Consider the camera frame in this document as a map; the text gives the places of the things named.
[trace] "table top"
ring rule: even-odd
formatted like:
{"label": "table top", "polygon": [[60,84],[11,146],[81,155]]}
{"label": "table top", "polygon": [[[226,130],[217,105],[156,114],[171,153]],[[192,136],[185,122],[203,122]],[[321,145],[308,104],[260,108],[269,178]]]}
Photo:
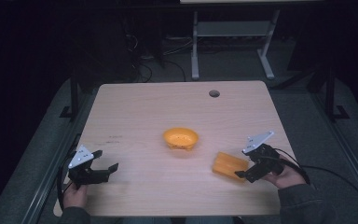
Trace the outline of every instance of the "table top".
{"label": "table top", "polygon": [[[193,150],[167,147],[162,135],[172,127],[198,133]],[[102,85],[79,145],[103,151],[93,170],[119,166],[108,183],[89,186],[86,209],[105,217],[279,214],[269,182],[212,172],[219,151],[248,160],[241,153],[247,136],[267,131],[275,134],[266,144],[294,156],[261,81]],[[54,214],[61,215],[58,204]]]}

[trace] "sleeve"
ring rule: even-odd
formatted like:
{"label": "sleeve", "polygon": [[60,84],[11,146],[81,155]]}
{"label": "sleeve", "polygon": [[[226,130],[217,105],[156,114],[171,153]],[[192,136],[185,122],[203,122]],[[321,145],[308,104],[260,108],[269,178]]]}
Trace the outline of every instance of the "sleeve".
{"label": "sleeve", "polygon": [[90,215],[83,208],[67,207],[63,209],[59,224],[90,224]]}
{"label": "sleeve", "polygon": [[330,224],[337,222],[333,205],[310,185],[279,189],[282,224]]}

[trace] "cable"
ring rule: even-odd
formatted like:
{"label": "cable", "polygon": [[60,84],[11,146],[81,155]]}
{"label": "cable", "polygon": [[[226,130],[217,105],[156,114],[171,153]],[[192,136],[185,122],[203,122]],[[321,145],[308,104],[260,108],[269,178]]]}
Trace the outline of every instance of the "cable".
{"label": "cable", "polygon": [[356,186],[354,186],[354,184],[352,184],[351,183],[351,181],[349,181],[348,179],[346,179],[344,176],[342,176],[342,175],[339,175],[339,174],[337,174],[336,172],[333,172],[333,171],[331,171],[331,170],[328,170],[328,169],[325,169],[325,168],[323,168],[323,167],[317,167],[317,166],[310,166],[310,165],[300,165],[298,162],[297,162],[297,160],[295,160],[291,155],[289,155],[287,152],[285,152],[285,151],[283,151],[283,150],[281,150],[281,149],[278,149],[278,148],[274,148],[275,150],[278,150],[278,151],[281,151],[281,152],[283,152],[284,154],[286,154],[288,157],[290,157],[293,161],[295,161],[296,163],[297,163],[297,165],[298,165],[298,167],[300,167],[301,169],[302,168],[308,168],[308,169],[315,169],[315,170],[320,170],[320,171],[325,171],[325,172],[327,172],[327,173],[329,173],[329,174],[331,174],[331,175],[335,175],[335,176],[337,176],[337,177],[339,177],[341,180],[343,180],[345,183],[347,183],[347,184],[349,184],[357,193],[358,193],[358,188],[356,187]]}
{"label": "cable", "polygon": [[65,192],[69,189],[69,187],[71,187],[71,185],[72,185],[73,183],[74,183],[74,182],[69,183],[68,186],[66,186],[65,190],[63,191],[63,193],[65,193]]}
{"label": "cable", "polygon": [[181,50],[190,48],[190,47],[191,47],[191,44],[193,43],[193,39],[192,39],[192,38],[189,38],[189,39],[190,39],[190,40],[189,40],[187,43],[185,43],[183,46],[178,47],[178,48],[176,48],[176,49],[167,50],[167,51],[165,51],[165,52],[162,53],[162,54],[163,54],[163,55],[174,54],[174,53],[179,52],[179,51],[181,51]]}
{"label": "cable", "polygon": [[182,71],[182,75],[183,75],[183,80],[184,82],[186,82],[186,73],[185,73],[185,70],[183,70],[183,68],[177,64],[177,63],[174,63],[174,62],[171,62],[171,61],[164,61],[165,63],[172,63],[174,65],[176,65],[181,71]]}
{"label": "cable", "polygon": [[300,166],[297,166],[294,163],[292,163],[290,161],[287,161],[285,159],[278,159],[278,158],[274,158],[274,157],[261,156],[261,154],[255,155],[255,153],[252,156],[256,156],[257,158],[261,158],[261,159],[268,159],[268,160],[272,160],[272,161],[278,161],[279,163],[287,165],[287,166],[291,167],[292,169],[294,169],[296,172],[298,172],[304,178],[305,182],[310,185],[310,178],[308,177],[307,172],[305,172]]}
{"label": "cable", "polygon": [[138,38],[136,38],[135,35],[126,35],[126,37],[130,37],[130,38],[133,38],[135,40],[134,46],[131,49],[127,48],[127,50],[129,50],[130,52],[133,52],[136,49],[136,47],[138,47],[138,44],[139,44]]}
{"label": "cable", "polygon": [[60,204],[60,208],[63,211],[63,193],[67,190],[67,187],[64,191],[62,191],[62,172],[63,172],[63,166],[65,165],[65,163],[73,158],[76,154],[76,152],[72,151],[72,147],[71,149],[66,153],[65,159],[62,161],[59,169],[58,169],[58,173],[57,173],[57,179],[56,179],[56,185],[57,185],[57,199],[58,202]]}
{"label": "cable", "polygon": [[150,76],[147,78],[146,81],[143,81],[143,77],[144,77],[144,76],[142,76],[141,72],[139,72],[139,75],[140,75],[140,77],[141,77],[141,81],[142,81],[143,83],[146,83],[146,82],[150,81],[150,79],[151,79],[152,76],[153,76],[153,71],[152,71],[152,69],[151,69],[149,66],[147,66],[147,65],[145,65],[145,64],[142,64],[142,63],[140,63],[139,65],[145,67],[145,68],[146,68],[147,70],[149,70],[149,72],[150,72]]}
{"label": "cable", "polygon": [[283,152],[284,154],[286,154],[286,156],[290,157],[290,159],[292,159],[295,163],[297,163],[297,165],[298,165],[299,167],[301,167],[301,165],[298,163],[298,161],[296,161],[296,159],[293,158],[289,153],[287,153],[287,152],[285,152],[285,151],[283,151],[283,150],[281,150],[281,149],[278,149],[278,148],[273,148],[273,149]]}
{"label": "cable", "polygon": [[302,165],[302,167],[304,168],[309,168],[309,169],[315,169],[315,170],[321,170],[321,171],[325,171],[331,175],[335,175],[337,177],[339,177],[341,180],[343,180],[344,182],[346,182],[347,184],[349,184],[354,190],[357,191],[358,193],[358,188],[356,188],[356,186],[354,186],[354,184],[352,184],[349,180],[347,180],[345,177],[343,177],[342,175],[339,175],[331,170],[322,168],[322,167],[317,167],[317,166],[310,166],[310,165]]}

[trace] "orange sponge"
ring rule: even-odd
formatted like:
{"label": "orange sponge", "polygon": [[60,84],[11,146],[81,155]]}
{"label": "orange sponge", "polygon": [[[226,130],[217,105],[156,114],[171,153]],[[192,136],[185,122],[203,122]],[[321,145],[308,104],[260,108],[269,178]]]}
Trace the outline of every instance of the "orange sponge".
{"label": "orange sponge", "polygon": [[212,171],[214,173],[227,176],[229,178],[244,182],[244,178],[239,178],[234,173],[236,171],[244,171],[248,169],[248,161],[233,157],[224,152],[217,153],[214,160]]}

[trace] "hand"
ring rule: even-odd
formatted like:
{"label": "hand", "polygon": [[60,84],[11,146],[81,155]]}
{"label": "hand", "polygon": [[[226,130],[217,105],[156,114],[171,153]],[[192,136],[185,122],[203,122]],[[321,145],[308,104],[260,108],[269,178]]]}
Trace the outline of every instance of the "hand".
{"label": "hand", "polygon": [[275,185],[278,189],[285,189],[294,185],[306,184],[302,175],[293,168],[283,164],[283,171],[280,175],[267,174],[262,179]]}
{"label": "hand", "polygon": [[72,182],[63,194],[63,208],[81,207],[84,208],[87,203],[87,185],[80,186],[76,189],[76,185]]}

